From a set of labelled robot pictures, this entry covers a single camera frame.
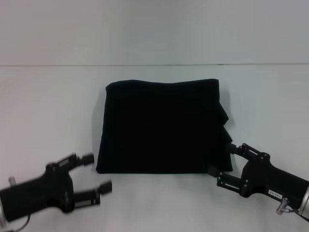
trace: black fabric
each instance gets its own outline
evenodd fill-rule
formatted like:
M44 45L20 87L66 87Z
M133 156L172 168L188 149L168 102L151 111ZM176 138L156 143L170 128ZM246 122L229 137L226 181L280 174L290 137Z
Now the black fabric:
M98 173L231 171L215 79L173 84L120 81L106 87Z

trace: robotic arm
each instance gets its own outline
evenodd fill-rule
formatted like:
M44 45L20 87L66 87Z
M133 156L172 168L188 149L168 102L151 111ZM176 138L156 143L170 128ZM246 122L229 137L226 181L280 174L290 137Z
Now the robotic arm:
M0 228L6 222L30 215L48 207L57 207L64 213L76 208L100 204L100 195L112 191L111 181L98 188L74 192L69 171L94 163L93 154L81 159L73 154L57 163L46 166L39 178L0 191Z
M237 192L246 198L254 193L262 193L280 202L277 214L295 212L309 221L309 182L307 180L274 167L270 163L269 154L260 152L247 144L239 147L230 144L226 149L231 154L244 157L248 162L242 170L241 178L209 167L208 173L217 178L217 186Z

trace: white backdrop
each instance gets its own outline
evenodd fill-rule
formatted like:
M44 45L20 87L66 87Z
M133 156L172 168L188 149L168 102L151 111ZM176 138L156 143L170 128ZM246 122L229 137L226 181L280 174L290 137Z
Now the white backdrop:
M219 79L234 143L309 180L308 8L305 0L1 0L0 189L9 176L36 177L72 152L97 156L105 87L127 79ZM246 161L232 161L240 176ZM295 214L278 216L277 201L242 198L207 175L99 175L87 167L71 176L76 190L111 179L113 193L100 207L36 213L25 232L309 228Z

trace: cable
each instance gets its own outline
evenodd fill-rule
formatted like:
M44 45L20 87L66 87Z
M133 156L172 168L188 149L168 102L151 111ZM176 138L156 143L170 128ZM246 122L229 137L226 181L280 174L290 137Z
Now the cable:
M20 232L21 230L23 230L28 225L29 221L30 221L30 214L28 215L26 223L21 228L19 228L17 230L11 230L11 231L5 231L5 232Z

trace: label sticker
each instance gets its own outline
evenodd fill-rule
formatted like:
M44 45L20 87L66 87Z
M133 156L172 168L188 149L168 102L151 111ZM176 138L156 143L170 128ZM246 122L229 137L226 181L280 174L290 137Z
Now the label sticker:
M280 195L280 194L278 194L278 193L276 193L276 192L274 192L274 191L269 190L268 193L269 193L270 195L274 196L274 197L277 197L277 198L279 198L279 199L282 199L282 195Z

